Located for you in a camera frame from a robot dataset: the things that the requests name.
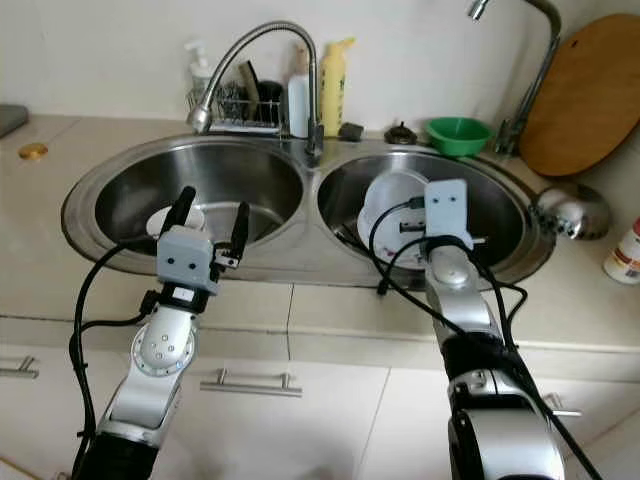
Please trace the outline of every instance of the chrome faucet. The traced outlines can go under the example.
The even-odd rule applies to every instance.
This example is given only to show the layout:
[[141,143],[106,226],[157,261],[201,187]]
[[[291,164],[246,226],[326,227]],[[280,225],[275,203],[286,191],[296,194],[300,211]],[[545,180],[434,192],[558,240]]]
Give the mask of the chrome faucet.
[[[546,77],[549,67],[551,67],[551,61],[560,44],[560,30],[562,29],[562,20],[560,19],[560,13],[558,9],[547,0],[524,0],[530,5],[533,5],[542,13],[547,16],[549,23],[551,24],[551,41],[547,48],[547,53],[542,61],[542,66],[538,71],[533,83],[527,89],[518,109],[516,110],[513,120],[505,119],[500,125],[500,130],[496,137],[495,151],[497,153],[506,153],[511,155],[518,147],[520,136],[524,131],[524,127],[527,125],[527,118],[533,107],[533,101],[538,95],[538,90],[542,85],[542,81]],[[473,20],[480,20],[484,9],[489,3],[489,0],[474,0],[471,8],[469,9],[469,17]]]
[[209,131],[209,127],[211,127],[211,122],[213,121],[211,104],[213,103],[215,90],[218,88],[218,84],[220,83],[224,72],[227,70],[236,55],[238,55],[240,50],[256,38],[261,37],[265,33],[276,30],[287,30],[295,33],[302,39],[309,51],[309,132],[307,136],[306,151],[309,155],[317,158],[322,154],[324,129],[322,125],[320,125],[317,116],[318,89],[316,83],[316,71],[318,67],[316,47],[307,31],[292,22],[275,21],[265,23],[247,32],[236,43],[234,43],[224,57],[222,57],[222,60],[220,60],[220,63],[216,67],[211,80],[209,80],[209,85],[202,94],[202,97],[198,100],[198,103],[193,107],[191,112],[189,112],[187,123],[193,127],[196,134],[203,134]]

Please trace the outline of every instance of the double sink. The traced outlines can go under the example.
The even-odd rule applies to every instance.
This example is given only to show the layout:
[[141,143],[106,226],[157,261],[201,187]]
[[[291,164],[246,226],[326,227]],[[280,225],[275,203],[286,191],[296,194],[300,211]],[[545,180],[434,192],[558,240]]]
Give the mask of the double sink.
[[[479,158],[450,159],[419,146],[378,140],[328,140],[317,165],[306,166],[304,140],[182,136],[146,143],[85,175],[67,196],[62,226],[69,243],[92,260],[115,242],[146,233],[146,222],[186,185],[197,191],[214,241],[226,241],[239,202],[251,206],[249,243],[228,278],[351,286],[376,285],[379,276],[357,236],[356,219],[377,175],[412,169],[430,180],[463,178],[469,230],[485,238],[477,251],[496,277],[515,282],[550,256],[554,237],[527,207],[533,192]],[[126,250],[109,266],[154,274],[154,243]],[[419,272],[397,269],[405,286],[424,285]]]

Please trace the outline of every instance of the tile countertop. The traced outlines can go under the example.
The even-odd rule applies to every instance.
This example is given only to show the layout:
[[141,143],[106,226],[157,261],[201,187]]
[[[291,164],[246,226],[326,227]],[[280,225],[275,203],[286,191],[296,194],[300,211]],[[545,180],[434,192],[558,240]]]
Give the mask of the tile countertop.
[[[177,121],[35,116],[0,140],[0,313],[5,319],[73,318],[77,291],[91,264],[68,246],[60,229],[66,194],[112,155],[180,133],[188,130]],[[35,141],[48,145],[48,155],[21,160],[19,147]],[[534,190],[546,185],[520,159],[493,160]],[[601,269],[616,240],[611,235],[596,242],[558,240],[547,264],[521,283],[530,294],[514,326],[523,347],[640,354],[640,290],[615,283]],[[154,285],[150,277],[104,270],[89,295],[87,317],[132,316]],[[509,305],[514,296],[505,292],[505,300]],[[349,339],[418,342],[434,350],[430,323],[393,293],[381,299],[372,289],[230,280],[202,318],[205,328],[222,332],[280,334],[289,357],[314,351],[309,342],[316,339],[343,342],[343,347]]]

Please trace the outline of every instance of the sink basin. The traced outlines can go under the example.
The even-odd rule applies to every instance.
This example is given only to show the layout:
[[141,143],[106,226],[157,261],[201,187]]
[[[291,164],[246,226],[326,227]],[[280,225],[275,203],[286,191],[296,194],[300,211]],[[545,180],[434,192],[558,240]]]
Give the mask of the sink basin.
[[[248,245],[285,224],[303,192],[300,174],[281,151],[238,139],[164,139],[128,150],[78,182],[63,207],[67,239],[95,260],[117,241],[145,235],[148,218],[187,185],[196,189],[193,205],[215,241],[229,240],[238,204],[248,202]],[[127,253],[130,258],[110,265],[140,273],[137,262],[144,260],[132,254],[155,255],[155,242]]]
[[[485,239],[475,250],[505,282],[520,280],[535,271],[551,252],[531,221],[527,206],[531,192],[524,185],[476,159],[452,160],[438,155],[390,152],[352,160],[332,171],[318,190],[318,208],[327,227],[355,252],[365,255],[357,233],[357,217],[367,188],[385,171],[411,169],[429,180],[462,178],[468,187],[468,228],[474,238]],[[406,271],[421,284],[421,274]]]

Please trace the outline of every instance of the round cutting board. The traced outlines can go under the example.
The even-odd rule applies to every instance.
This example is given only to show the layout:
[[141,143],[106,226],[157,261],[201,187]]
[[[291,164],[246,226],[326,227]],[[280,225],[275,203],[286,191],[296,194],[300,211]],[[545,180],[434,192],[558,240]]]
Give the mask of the round cutting board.
[[520,139],[532,170],[571,175],[595,165],[640,119],[640,16],[611,15],[557,51]]

